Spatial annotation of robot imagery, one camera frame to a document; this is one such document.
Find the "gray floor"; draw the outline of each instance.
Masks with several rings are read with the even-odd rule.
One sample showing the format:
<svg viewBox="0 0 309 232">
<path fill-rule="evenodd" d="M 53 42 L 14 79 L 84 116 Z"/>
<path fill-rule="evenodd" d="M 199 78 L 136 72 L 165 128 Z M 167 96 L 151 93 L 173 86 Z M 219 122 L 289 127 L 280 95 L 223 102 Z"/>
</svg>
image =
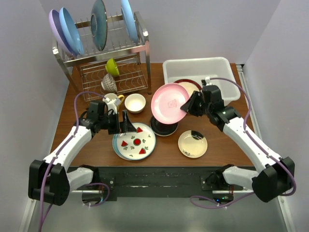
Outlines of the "gray floor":
<svg viewBox="0 0 309 232">
<path fill-rule="evenodd" d="M 38 230 L 38 203 L 29 232 Z M 285 232 L 287 229 L 278 200 L 263 203 L 255 195 L 227 209 L 216 210 L 198 208 L 187 198 L 119 198 L 89 209 L 82 205 L 81 193 L 72 193 L 64 205 L 53 206 L 43 227 L 43 232 L 223 231 Z"/>
</svg>

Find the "green cup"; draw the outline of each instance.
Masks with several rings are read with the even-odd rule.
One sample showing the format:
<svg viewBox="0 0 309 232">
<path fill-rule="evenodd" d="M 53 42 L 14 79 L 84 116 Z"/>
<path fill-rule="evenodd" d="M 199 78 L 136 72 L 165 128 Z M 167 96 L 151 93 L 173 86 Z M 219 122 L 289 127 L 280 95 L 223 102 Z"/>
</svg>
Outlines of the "green cup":
<svg viewBox="0 0 309 232">
<path fill-rule="evenodd" d="M 117 64 L 114 58 L 111 58 L 107 61 L 105 69 L 109 74 L 113 76 L 119 76 L 119 70 L 117 68 Z"/>
</svg>

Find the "metal dish rack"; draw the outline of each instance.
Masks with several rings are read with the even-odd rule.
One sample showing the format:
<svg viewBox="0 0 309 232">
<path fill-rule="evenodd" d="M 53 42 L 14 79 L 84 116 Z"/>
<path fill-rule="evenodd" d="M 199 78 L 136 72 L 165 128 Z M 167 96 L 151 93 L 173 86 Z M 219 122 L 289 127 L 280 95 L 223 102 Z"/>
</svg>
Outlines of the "metal dish rack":
<svg viewBox="0 0 309 232">
<path fill-rule="evenodd" d="M 77 58 L 68 56 L 61 47 L 58 47 L 57 41 L 53 37 L 53 53 L 76 93 L 82 91 L 107 93 L 101 87 L 101 80 L 107 73 L 105 64 L 110 58 L 116 60 L 120 72 L 118 77 L 114 77 L 118 88 L 117 94 L 145 88 L 148 88 L 148 94 L 152 93 L 148 31 L 139 12 L 134 13 L 134 19 L 139 37 L 138 43 L 130 40 L 122 14 L 107 17 L 108 33 L 103 51 L 97 50 L 93 44 L 90 20 L 87 18 L 86 21 L 76 22 L 75 25 L 79 30 L 84 46 L 84 55 Z M 146 75 L 140 67 L 140 52 L 145 53 Z M 79 80 L 72 77 L 73 67 L 76 67 L 79 72 Z M 86 102 L 99 98 L 94 94 L 84 94 L 84 101 Z"/>
</svg>

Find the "white plastic bin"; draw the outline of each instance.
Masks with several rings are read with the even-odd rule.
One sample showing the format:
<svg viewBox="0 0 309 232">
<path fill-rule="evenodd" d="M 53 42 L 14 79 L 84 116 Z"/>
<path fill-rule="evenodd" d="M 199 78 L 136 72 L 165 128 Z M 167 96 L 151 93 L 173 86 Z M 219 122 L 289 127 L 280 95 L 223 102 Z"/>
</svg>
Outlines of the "white plastic bin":
<svg viewBox="0 0 309 232">
<path fill-rule="evenodd" d="M 197 59 L 170 59 L 163 63 L 164 83 L 173 83 L 180 79 L 190 79 L 202 86 L 206 76 L 224 77 L 235 81 L 228 60 L 224 57 Z M 223 80 L 213 80 L 221 90 L 225 105 L 240 98 L 236 85 Z"/>
</svg>

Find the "yellow mug handle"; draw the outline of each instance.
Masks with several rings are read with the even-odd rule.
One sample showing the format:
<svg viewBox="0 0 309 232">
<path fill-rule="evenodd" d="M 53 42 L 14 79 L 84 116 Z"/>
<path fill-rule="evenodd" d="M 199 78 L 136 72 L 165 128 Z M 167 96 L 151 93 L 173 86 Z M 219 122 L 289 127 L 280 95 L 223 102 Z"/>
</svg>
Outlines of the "yellow mug handle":
<svg viewBox="0 0 309 232">
<path fill-rule="evenodd" d="M 119 105 L 120 105 L 121 103 L 123 103 L 125 97 L 124 97 L 124 95 L 119 95 L 118 98 L 120 99 L 120 103 L 119 103 Z"/>
</svg>

